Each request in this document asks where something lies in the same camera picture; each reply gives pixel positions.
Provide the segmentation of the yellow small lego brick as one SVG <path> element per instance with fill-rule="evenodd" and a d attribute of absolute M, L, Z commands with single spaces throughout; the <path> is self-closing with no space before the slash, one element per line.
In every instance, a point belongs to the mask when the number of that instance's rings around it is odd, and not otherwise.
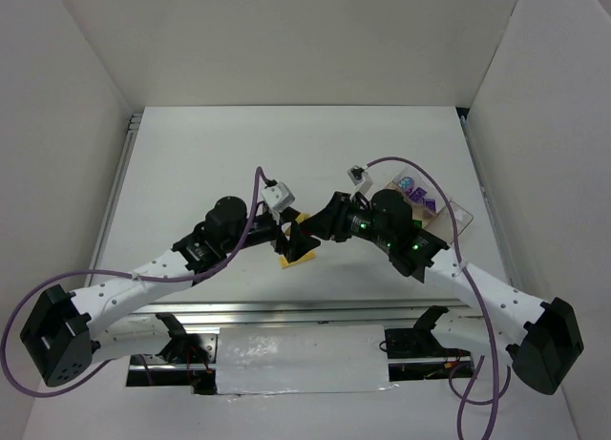
<path fill-rule="evenodd" d="M 310 215 L 309 215 L 309 214 L 307 214 L 307 213 L 301 213 L 301 214 L 300 214 L 300 215 L 297 217 L 296 221 L 297 221 L 298 223 L 303 223 L 303 222 L 304 222 L 305 220 L 307 220 L 309 217 L 310 217 Z"/>

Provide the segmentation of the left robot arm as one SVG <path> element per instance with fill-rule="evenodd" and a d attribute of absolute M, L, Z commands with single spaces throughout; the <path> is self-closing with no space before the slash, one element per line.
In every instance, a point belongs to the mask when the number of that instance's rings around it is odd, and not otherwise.
<path fill-rule="evenodd" d="M 62 389 L 92 363 L 110 361 L 121 338 L 111 327 L 136 310 L 220 273 L 248 247 L 270 243 L 289 262 L 317 248 L 298 213 L 266 207 L 262 214 L 242 199 L 219 199 L 194 230 L 162 255 L 132 272 L 104 271 L 106 281 L 75 291 L 59 281 L 39 287 L 20 340 L 49 388 Z"/>

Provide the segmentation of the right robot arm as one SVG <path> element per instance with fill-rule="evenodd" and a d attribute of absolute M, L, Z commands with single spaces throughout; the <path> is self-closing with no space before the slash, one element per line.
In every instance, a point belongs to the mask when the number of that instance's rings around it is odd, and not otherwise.
<path fill-rule="evenodd" d="M 444 240 L 413 223 L 411 207 L 395 190 L 375 193 L 369 206 L 337 192 L 302 228 L 325 241 L 370 241 L 401 275 L 444 288 L 488 315 L 501 331 L 498 357 L 539 393 L 554 394 L 583 352 L 573 306 L 561 298 L 546 302 L 459 259 Z"/>

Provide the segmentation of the purple round lego piece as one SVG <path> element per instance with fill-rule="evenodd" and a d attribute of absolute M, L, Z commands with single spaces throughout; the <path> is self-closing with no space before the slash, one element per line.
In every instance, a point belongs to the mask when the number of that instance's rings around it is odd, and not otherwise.
<path fill-rule="evenodd" d="M 414 187 L 414 179 L 411 177 L 403 177 L 397 182 L 398 187 L 408 193 Z"/>

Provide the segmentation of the purple arch lego piece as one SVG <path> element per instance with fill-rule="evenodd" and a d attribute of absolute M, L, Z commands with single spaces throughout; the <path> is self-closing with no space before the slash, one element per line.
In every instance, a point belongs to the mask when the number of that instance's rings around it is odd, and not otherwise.
<path fill-rule="evenodd" d="M 427 191 L 421 187 L 416 188 L 411 194 L 410 194 L 410 200 L 412 202 L 418 203 L 420 202 L 425 196 L 427 195 Z"/>

